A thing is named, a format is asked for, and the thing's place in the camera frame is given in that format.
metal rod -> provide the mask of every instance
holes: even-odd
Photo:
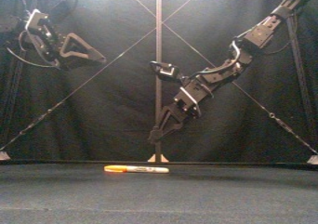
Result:
[[[302,56],[300,56],[300,50],[299,50],[299,44],[296,40],[296,36],[294,36],[294,21],[291,18],[287,18],[287,27],[288,27],[288,34],[291,39],[291,52],[294,57],[294,66],[296,70],[298,75],[298,83],[300,88],[300,95],[302,95],[302,101],[303,101],[303,107],[304,107],[304,115],[307,119],[307,126],[308,126],[308,134],[310,134],[310,140],[312,144],[318,143],[318,134],[316,134],[316,127],[314,123],[314,112],[310,104],[310,98],[308,98],[308,86],[306,81],[306,73],[303,70],[303,62],[302,62]]]
[[[161,62],[163,57],[163,0],[156,0],[156,61]],[[160,120],[161,111],[161,80],[155,78],[155,123]],[[161,162],[161,142],[155,142],[155,162]]]

black backdrop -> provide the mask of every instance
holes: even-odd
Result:
[[[281,0],[163,0],[163,61],[184,74],[221,65],[235,35],[259,23]],[[69,7],[76,0],[68,0]],[[37,8],[45,12],[45,0]],[[21,1],[1,0],[1,15],[21,16]],[[153,154],[148,135],[155,122],[156,0],[78,0],[57,24],[76,33],[105,56],[106,67],[81,66],[69,72],[24,65],[12,117],[1,131],[5,144],[65,96],[102,69],[24,136],[5,149],[12,159],[147,161]],[[316,0],[298,22],[302,61],[312,108],[316,106]],[[288,41],[287,26],[267,51]],[[41,63],[29,51],[26,59]],[[1,49],[1,112],[16,62]],[[291,47],[255,59],[237,85],[310,143],[308,123]],[[177,86],[163,83],[163,105]],[[268,118],[251,99],[228,84],[201,104],[203,117],[163,140],[169,161],[306,162],[310,152]]]

